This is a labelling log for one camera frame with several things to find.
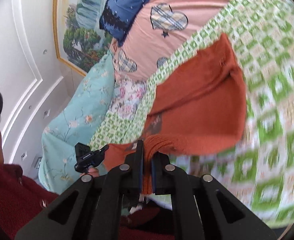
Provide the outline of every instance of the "electrical outlet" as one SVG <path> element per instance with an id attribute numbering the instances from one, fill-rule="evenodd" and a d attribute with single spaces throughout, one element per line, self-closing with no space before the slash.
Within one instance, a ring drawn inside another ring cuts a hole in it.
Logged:
<path id="1" fill-rule="evenodd" d="M 34 168 L 35 169 L 39 169 L 39 167 L 41 166 L 41 160 L 42 160 L 42 158 L 43 157 L 39 157 L 38 159 L 37 159 L 37 161 L 36 161 L 36 163 L 35 163 L 35 166 L 34 166 Z"/>
<path id="2" fill-rule="evenodd" d="M 22 154 L 22 156 L 21 156 L 22 161 L 24 161 L 26 159 L 26 157 L 27 157 L 27 152 L 25 152 L 25 153 Z"/>
<path id="3" fill-rule="evenodd" d="M 44 119 L 46 117 L 49 117 L 49 114 L 50 114 L 50 109 L 48 109 L 47 111 L 44 112 Z"/>

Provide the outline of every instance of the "white wall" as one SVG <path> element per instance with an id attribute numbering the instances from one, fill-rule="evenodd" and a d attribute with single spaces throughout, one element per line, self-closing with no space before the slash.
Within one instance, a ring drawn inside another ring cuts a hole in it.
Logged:
<path id="1" fill-rule="evenodd" d="M 0 0 L 4 159 L 20 164 L 25 174 L 35 156 L 41 155 L 43 129 L 70 98 L 55 54 L 52 1 Z"/>

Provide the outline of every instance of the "pink bedsheet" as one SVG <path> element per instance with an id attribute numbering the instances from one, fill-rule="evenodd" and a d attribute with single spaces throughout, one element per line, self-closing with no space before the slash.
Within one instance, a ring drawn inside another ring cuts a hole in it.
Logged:
<path id="1" fill-rule="evenodd" d="M 230 0 L 150 0 L 138 13 L 122 47 L 112 42 L 116 79 L 147 80 L 177 48 Z"/>

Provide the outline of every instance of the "orange cloth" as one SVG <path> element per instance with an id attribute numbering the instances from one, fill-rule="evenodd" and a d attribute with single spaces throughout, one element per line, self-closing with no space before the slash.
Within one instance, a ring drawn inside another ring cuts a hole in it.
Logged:
<path id="1" fill-rule="evenodd" d="M 179 66 L 157 86 L 140 139 L 145 165 L 157 151 L 209 155 L 233 147 L 242 137 L 246 117 L 245 83 L 226 34 Z M 110 144 L 107 170 L 135 152 L 133 143 Z M 144 169 L 143 193 L 151 193 L 150 169 Z"/>

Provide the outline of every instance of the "black camera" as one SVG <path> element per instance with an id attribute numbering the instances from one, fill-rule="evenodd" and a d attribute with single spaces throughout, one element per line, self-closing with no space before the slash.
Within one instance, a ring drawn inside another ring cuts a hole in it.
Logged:
<path id="1" fill-rule="evenodd" d="M 90 166 L 97 167 L 105 159 L 105 151 L 109 145 L 100 150 L 91 151 L 88 145 L 77 143 L 75 145 L 76 161 L 75 170 L 80 173 L 87 173 Z"/>

